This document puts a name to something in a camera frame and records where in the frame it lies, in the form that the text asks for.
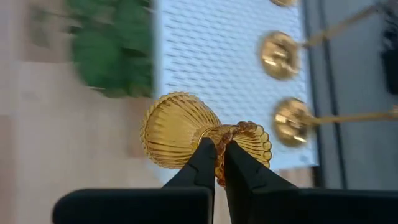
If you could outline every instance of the white perforated panel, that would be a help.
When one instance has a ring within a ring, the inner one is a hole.
[[[285,97],[310,103],[307,53],[289,81],[268,76],[259,58],[263,37],[273,30],[303,41],[301,6],[270,0],[161,0],[157,2],[159,57],[157,96],[186,91],[202,99],[224,124],[253,121],[273,145],[272,169],[314,164],[314,144],[283,146],[271,130],[276,104]]]

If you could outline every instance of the brass rod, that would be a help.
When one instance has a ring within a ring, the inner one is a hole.
[[[322,118],[307,118],[305,122],[311,125],[327,124],[327,123],[343,123],[357,121],[380,121],[398,119],[395,113],[371,113],[348,116],[325,116]]]
[[[302,47],[311,47],[314,45],[317,45],[319,42],[321,42],[324,38],[329,39],[330,37],[335,36],[336,34],[339,34],[341,31],[344,31],[347,27],[350,25],[354,24],[355,22],[360,21],[361,19],[364,19],[371,14],[377,12],[379,8],[379,5],[374,4],[372,6],[368,6],[364,8],[363,10],[359,11],[357,14],[339,22],[337,25],[332,26],[324,31],[321,31],[319,34],[315,34],[308,38],[308,40],[304,43],[301,44]]]

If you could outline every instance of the gold wall sconce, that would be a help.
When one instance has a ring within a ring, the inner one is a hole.
[[[308,141],[312,129],[321,124],[393,119],[398,119],[398,107],[396,106],[387,113],[316,118],[310,113],[305,103],[296,98],[288,98],[278,104],[273,117],[273,125],[277,137],[283,144],[299,147]]]
[[[282,4],[283,2],[291,2],[283,0],[271,1],[278,5]],[[265,71],[268,75],[278,80],[287,80],[293,78],[300,71],[299,52],[301,48],[309,48],[317,45],[322,40],[329,39],[339,34],[350,25],[374,14],[375,12],[378,12],[379,10],[379,4],[369,6],[357,14],[341,21],[337,25],[322,31],[319,34],[311,36],[304,43],[298,43],[294,41],[291,36],[283,32],[271,32],[266,36],[261,46],[261,60]]]
[[[280,7],[289,7],[296,2],[296,0],[271,0],[271,1]]]
[[[215,174],[221,186],[225,186],[225,147],[231,140],[266,167],[272,157],[268,134],[261,125],[251,121],[221,124],[204,102],[188,93],[171,93],[155,101],[145,115],[140,136],[147,157],[169,169],[181,169],[201,139],[209,137],[216,146]]]

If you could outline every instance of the blurred foliage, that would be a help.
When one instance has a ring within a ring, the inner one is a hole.
[[[84,83],[104,96],[152,94],[153,38],[149,0],[65,0],[75,26],[72,60]],[[44,21],[49,12],[32,6],[31,40],[49,47]]]

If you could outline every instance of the green plant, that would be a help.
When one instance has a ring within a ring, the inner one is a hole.
[[[152,21],[146,0],[65,0],[72,60],[80,78],[107,97],[151,96]],[[32,41],[45,47],[45,12],[31,8]]]

